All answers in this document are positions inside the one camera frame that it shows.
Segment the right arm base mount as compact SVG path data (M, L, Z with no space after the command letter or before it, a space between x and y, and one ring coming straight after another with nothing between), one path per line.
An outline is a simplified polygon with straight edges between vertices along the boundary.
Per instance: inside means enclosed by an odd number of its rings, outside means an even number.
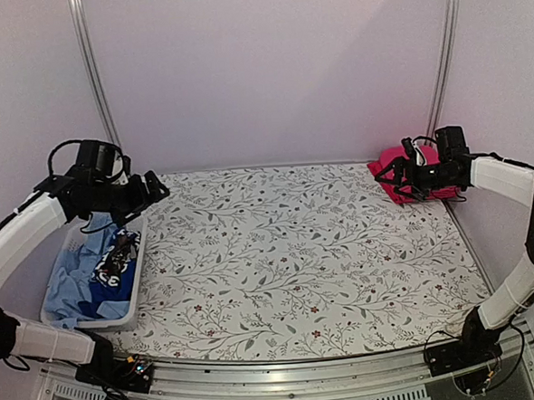
M442 344L430 344L434 335L444 335L446 341ZM443 376L476 365L485 364L500 358L502 349L499 343L487 343L484 347L467 347L462 340L445 331L434 332L425 341L423 359L428 366L431 376Z

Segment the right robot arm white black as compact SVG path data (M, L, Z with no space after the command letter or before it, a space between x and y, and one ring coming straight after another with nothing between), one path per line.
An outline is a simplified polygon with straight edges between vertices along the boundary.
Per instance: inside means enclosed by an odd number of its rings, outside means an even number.
M394 198L423 201L455 187L472 188L478 198L490 201L461 215L462 228L484 258L505 261L492 267L501 273L497 286L465 317L454 348L462 365L476 364L511 320L534 306L534 167L496 153L462 151L421 166L396 157L371 165L370 171Z

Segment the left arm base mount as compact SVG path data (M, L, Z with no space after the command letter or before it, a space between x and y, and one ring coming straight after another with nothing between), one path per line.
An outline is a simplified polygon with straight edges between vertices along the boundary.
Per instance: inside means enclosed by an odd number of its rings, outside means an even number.
M115 386L124 392L147 394L154 377L154 363L132 355L125 359L102 357L76 368L75 376L83 384Z

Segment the blue printed t-shirt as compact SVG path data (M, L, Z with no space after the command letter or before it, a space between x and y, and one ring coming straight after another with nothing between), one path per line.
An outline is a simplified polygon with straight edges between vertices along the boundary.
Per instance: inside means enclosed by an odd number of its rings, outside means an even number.
M78 302L81 315L87 319L115 320L124 318L134 290L139 233L121 228L109 238L88 280L89 298Z

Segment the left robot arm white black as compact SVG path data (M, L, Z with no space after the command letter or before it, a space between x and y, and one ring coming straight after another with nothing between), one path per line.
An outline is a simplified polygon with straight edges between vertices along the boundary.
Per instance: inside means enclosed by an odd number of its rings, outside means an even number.
M74 218L108 213L115 224L124 225L168 195L169 190L152 171L131 176L121 184L97 182L91 186L68 176L45 179L1 223L0 291L36 247ZM24 319L0 307L0 359L12 356L85 365L105 386L116 385L122 377L120 362L97 352L96 340L88 334Z

